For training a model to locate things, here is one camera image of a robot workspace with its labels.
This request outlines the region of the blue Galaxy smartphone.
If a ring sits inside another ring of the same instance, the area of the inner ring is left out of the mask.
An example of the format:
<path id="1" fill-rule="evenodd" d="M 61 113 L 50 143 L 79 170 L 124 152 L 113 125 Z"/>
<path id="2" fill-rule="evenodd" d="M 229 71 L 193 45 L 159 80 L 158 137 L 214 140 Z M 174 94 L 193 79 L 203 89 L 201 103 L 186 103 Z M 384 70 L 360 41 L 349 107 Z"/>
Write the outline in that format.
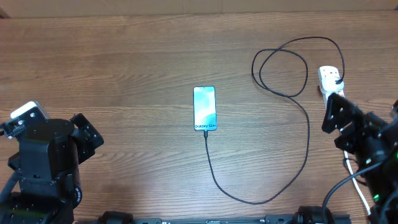
<path id="1" fill-rule="evenodd" d="M 193 88 L 193 120 L 195 131 L 217 130 L 216 91 L 214 86 Z"/>

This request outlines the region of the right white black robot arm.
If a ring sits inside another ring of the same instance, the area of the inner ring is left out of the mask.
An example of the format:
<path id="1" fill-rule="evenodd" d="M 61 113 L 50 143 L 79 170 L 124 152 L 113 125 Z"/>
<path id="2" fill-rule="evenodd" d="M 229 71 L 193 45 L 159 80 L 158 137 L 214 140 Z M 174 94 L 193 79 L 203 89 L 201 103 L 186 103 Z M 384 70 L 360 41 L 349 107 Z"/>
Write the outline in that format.
<path id="1" fill-rule="evenodd" d="M 322 130 L 328 134 L 340 131 L 335 146 L 355 156 L 358 170 L 338 182 L 325 196 L 324 223 L 335 223 L 327 208 L 331 196 L 359 175 L 365 179 L 374 200 L 369 221 L 397 223 L 397 103 L 391 109 L 391 116 L 393 120 L 388 123 L 372 112 L 362 112 L 336 93 L 328 97 Z"/>

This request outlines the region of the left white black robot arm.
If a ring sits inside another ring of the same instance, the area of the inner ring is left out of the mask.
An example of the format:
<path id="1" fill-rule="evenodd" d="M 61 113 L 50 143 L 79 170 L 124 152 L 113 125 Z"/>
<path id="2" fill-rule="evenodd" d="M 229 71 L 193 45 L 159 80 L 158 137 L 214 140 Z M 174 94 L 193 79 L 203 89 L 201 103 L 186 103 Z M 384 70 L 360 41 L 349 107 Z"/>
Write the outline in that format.
<path id="1" fill-rule="evenodd" d="M 1 191 L 1 223 L 73 223 L 83 193 L 78 166 L 104 139 L 81 113 L 71 119 L 14 118 L 1 134 L 16 138 L 14 171 Z"/>

